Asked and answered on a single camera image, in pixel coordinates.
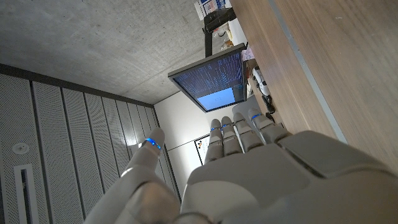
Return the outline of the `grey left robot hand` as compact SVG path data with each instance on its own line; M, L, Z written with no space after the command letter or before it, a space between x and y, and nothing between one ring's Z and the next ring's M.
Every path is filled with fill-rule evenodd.
M182 198L155 174L154 129L87 223L396 223L397 174L314 131L291 134L258 110L211 122L205 163Z

